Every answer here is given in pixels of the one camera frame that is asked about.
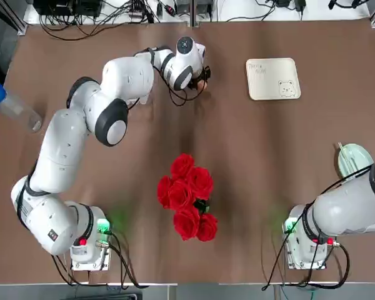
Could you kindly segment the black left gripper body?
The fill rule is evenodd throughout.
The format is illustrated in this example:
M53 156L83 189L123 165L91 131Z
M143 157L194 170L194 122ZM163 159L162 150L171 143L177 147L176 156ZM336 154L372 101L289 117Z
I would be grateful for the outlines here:
M203 67L192 79L194 81L207 81L211 77L211 69L209 66Z

